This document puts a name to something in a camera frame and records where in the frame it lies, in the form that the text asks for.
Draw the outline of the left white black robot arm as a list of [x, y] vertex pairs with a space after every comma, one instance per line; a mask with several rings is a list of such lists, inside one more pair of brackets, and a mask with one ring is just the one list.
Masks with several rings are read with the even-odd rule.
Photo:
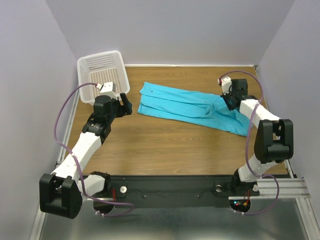
[[104, 204], [118, 205], [116, 187], [108, 173], [94, 171], [87, 177], [83, 169], [93, 154], [103, 145], [111, 132], [115, 118], [132, 114], [132, 104], [125, 93], [120, 99], [107, 95], [95, 98], [93, 113], [82, 128], [79, 139], [65, 160], [51, 173], [43, 174], [39, 180], [39, 208], [44, 213], [74, 219], [87, 199], [98, 201], [95, 194], [106, 193], [112, 197]]

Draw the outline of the turquoise t shirt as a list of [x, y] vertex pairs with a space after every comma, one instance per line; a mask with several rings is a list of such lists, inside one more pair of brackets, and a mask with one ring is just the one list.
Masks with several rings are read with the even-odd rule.
[[248, 135], [249, 119], [229, 110], [219, 95], [188, 91], [145, 82], [137, 112], [141, 115], [186, 122], [235, 135]]

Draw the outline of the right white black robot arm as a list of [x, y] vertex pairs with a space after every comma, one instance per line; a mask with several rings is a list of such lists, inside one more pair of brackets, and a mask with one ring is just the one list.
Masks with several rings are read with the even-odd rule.
[[238, 168], [230, 183], [233, 194], [256, 192], [257, 180], [271, 167], [289, 160], [294, 154], [294, 126], [289, 119], [281, 119], [269, 112], [259, 100], [248, 95], [246, 79], [232, 79], [229, 76], [220, 78], [218, 84], [222, 88], [224, 102], [229, 110], [237, 110], [249, 119], [249, 129], [257, 128], [254, 142], [254, 154], [248, 156], [246, 163]]

